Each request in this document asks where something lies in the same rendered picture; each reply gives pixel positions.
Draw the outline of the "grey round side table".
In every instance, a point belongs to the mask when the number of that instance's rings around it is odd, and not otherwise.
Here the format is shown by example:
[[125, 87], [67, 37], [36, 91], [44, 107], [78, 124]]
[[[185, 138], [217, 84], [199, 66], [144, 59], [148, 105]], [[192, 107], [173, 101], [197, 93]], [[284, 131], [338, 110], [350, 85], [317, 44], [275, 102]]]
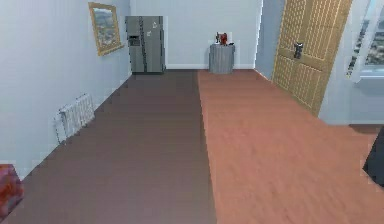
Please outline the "grey round side table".
[[209, 51], [209, 72], [230, 74], [234, 67], [234, 45], [212, 44]]

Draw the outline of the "grey double door fridge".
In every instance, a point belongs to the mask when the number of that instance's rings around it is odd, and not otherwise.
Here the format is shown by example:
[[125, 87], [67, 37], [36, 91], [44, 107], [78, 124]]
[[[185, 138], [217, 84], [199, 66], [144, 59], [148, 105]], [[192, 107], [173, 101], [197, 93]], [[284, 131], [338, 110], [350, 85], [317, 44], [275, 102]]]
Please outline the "grey double door fridge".
[[126, 32], [133, 73], [163, 73], [165, 65], [162, 16], [126, 16]]

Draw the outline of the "tan wooden room door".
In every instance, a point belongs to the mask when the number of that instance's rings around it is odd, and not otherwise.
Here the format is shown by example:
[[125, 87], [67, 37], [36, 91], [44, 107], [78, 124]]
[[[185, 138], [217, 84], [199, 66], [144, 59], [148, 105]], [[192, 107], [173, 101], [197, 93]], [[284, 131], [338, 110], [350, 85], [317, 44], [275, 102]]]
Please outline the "tan wooden room door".
[[[318, 115], [353, 0], [285, 0], [272, 81]], [[301, 58], [294, 57], [303, 43]]]

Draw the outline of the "black furniture corner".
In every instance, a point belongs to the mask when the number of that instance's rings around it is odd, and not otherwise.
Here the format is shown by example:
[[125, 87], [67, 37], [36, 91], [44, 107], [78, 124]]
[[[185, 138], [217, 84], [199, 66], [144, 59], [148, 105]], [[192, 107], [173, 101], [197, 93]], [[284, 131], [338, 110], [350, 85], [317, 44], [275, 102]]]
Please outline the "black furniture corner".
[[384, 126], [380, 129], [363, 165], [372, 181], [384, 188]]

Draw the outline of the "white framed window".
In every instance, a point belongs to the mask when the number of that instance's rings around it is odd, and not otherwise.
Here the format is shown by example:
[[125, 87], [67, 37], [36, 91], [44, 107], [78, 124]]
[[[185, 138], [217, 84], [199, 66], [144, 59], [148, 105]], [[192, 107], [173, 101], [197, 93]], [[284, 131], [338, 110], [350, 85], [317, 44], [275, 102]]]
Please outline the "white framed window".
[[354, 47], [347, 75], [354, 83], [384, 79], [384, 0], [353, 0]]

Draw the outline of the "white wall radiator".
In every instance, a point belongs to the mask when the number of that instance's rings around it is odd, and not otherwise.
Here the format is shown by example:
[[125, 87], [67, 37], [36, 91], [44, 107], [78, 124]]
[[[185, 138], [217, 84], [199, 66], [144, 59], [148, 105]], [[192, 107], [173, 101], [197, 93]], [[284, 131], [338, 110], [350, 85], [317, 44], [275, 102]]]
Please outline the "white wall radiator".
[[54, 117], [54, 128], [59, 144], [78, 133], [95, 118], [93, 99], [85, 93], [62, 107]]

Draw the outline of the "gold framed wall picture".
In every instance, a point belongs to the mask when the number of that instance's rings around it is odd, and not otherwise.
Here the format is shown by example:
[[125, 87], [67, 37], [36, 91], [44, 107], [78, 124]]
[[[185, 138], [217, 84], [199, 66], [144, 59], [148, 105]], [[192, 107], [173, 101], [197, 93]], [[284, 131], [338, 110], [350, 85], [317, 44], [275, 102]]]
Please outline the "gold framed wall picture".
[[123, 47], [120, 39], [116, 7], [96, 2], [88, 3], [92, 28], [99, 56]]

